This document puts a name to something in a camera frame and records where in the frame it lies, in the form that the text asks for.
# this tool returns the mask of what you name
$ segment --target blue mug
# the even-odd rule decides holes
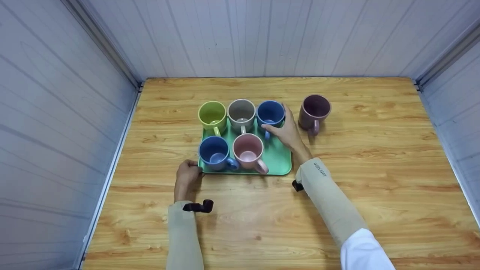
[[[274,127],[280,127],[285,118],[285,109],[280,102],[266,100],[257,108],[257,124],[260,129],[262,124],[269,124]],[[265,130],[265,140],[270,139],[270,132]]]
[[[240,164],[230,157],[227,141],[219,136],[207,137],[198,147],[198,156],[212,170],[238,170]]]

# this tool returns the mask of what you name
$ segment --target beige sleeve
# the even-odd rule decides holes
[[[296,177],[317,207],[339,248],[359,229],[368,229],[360,213],[333,181],[319,158],[302,164]]]
[[[168,208],[167,270],[203,270],[204,260],[198,243],[195,214],[183,211],[191,201],[179,201]]]

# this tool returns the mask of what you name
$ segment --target purple mug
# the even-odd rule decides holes
[[[331,111],[332,104],[325,97],[310,95],[301,104],[299,125],[310,135],[317,136],[320,122],[325,120]]]

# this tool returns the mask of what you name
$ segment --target black wrist strap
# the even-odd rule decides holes
[[[212,210],[213,210],[212,200],[204,200],[203,204],[187,203],[186,205],[183,206],[183,211],[187,211],[187,212],[210,213]]]
[[[302,191],[303,190],[303,185],[300,183],[297,183],[297,180],[293,180],[292,182],[293,188],[295,188],[296,192]]]

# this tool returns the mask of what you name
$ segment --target tray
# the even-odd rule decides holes
[[[265,141],[265,137],[262,134],[263,132],[258,131],[257,121],[255,121],[254,127],[250,130],[249,133],[255,134],[259,136],[263,143],[264,143],[264,153],[262,155],[262,160],[268,166],[268,173],[267,175],[285,175],[289,173],[292,169],[292,154],[288,148],[286,148],[280,140],[278,140],[275,136],[270,136],[269,141]],[[236,132],[234,132],[230,128],[230,121],[227,121],[227,128],[222,133],[222,137],[227,140],[228,147],[230,147],[230,157],[235,158],[232,153],[232,144],[235,138],[238,136]],[[203,129],[202,141],[203,139],[210,136],[205,129]],[[247,170],[244,168],[240,168],[237,171],[213,171],[208,169],[205,166],[205,163],[199,158],[198,165],[203,168],[204,173],[221,173],[221,174],[258,174],[256,170]]]

